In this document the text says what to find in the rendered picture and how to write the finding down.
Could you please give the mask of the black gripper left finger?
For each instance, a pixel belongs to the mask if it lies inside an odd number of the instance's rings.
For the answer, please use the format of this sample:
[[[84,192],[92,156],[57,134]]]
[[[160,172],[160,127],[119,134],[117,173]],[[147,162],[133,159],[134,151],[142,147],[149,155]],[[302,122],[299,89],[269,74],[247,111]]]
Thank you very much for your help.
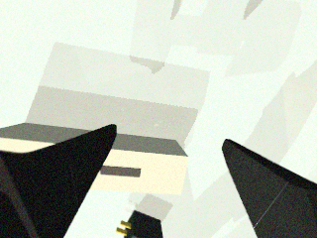
[[[0,150],[0,191],[31,238],[63,238],[117,135],[110,124],[35,151]]]

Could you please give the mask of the black two-prong plug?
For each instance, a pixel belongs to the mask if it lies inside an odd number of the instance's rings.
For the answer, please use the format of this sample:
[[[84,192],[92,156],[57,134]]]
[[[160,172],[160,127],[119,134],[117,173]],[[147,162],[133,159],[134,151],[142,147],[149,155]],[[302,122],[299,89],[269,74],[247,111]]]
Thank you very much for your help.
[[[127,222],[120,220],[117,232],[124,234],[124,238],[163,238],[159,219],[134,210]]]

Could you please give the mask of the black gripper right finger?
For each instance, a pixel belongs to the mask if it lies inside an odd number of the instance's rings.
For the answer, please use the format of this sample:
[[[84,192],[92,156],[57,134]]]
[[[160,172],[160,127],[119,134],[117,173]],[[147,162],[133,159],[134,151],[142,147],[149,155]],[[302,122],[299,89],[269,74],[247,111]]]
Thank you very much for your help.
[[[258,238],[317,238],[317,182],[231,139],[222,152]]]

